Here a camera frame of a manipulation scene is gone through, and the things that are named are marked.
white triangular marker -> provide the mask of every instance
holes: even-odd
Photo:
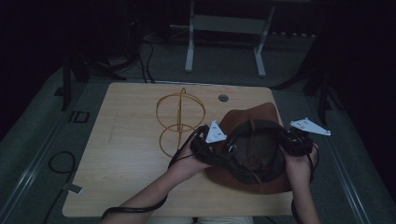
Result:
[[[318,133],[323,135],[330,136],[332,133],[328,130],[325,130],[318,126],[316,123],[312,122],[309,119],[301,119],[298,121],[292,121],[290,125],[294,128],[300,129],[301,131],[309,132],[309,133]]]
[[[223,133],[223,131],[216,123],[216,121],[213,120],[212,124],[210,125],[209,133],[207,134],[205,141],[207,143],[214,143],[214,142],[224,141],[226,139],[227,139],[227,135]]]

black strap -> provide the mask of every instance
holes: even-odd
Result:
[[[291,200],[291,213],[293,214],[294,220],[297,222],[297,224],[304,224],[297,214],[296,206],[294,205],[294,200]]]
[[[168,196],[164,197],[159,203],[152,205],[150,207],[143,207],[143,208],[132,208],[132,207],[110,207],[108,208],[102,215],[101,220],[103,220],[105,217],[110,215],[111,213],[147,213],[147,212],[152,212],[161,206],[166,202]]]

table leg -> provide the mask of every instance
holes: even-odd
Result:
[[[259,73],[259,77],[265,77],[265,69],[264,64],[262,62],[262,48],[264,46],[265,39],[268,36],[268,30],[270,29],[271,20],[274,16],[276,7],[271,7],[270,13],[268,14],[267,20],[262,29],[262,39],[260,40],[260,44],[254,48],[254,57],[256,59],[257,71]]]
[[[193,60],[194,60],[194,1],[191,0],[189,48],[187,49],[186,67],[184,69],[186,72],[192,72]]]

vr controller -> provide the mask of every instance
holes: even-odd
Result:
[[[222,155],[215,152],[215,147],[218,143],[207,143],[206,138],[209,132],[209,127],[201,126],[196,130],[197,134],[191,142],[191,151],[195,157],[206,164],[221,166],[227,161],[227,155]]]
[[[308,136],[308,132],[291,127],[288,131],[280,132],[276,139],[278,143],[291,156],[300,157],[312,152],[314,141]]]

brown hat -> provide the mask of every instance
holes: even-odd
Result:
[[[279,125],[274,104],[231,110],[219,126],[227,140],[216,145],[214,152],[232,156],[226,165],[207,168],[209,179],[258,194],[290,191],[285,158],[274,138],[276,132],[284,130]]]

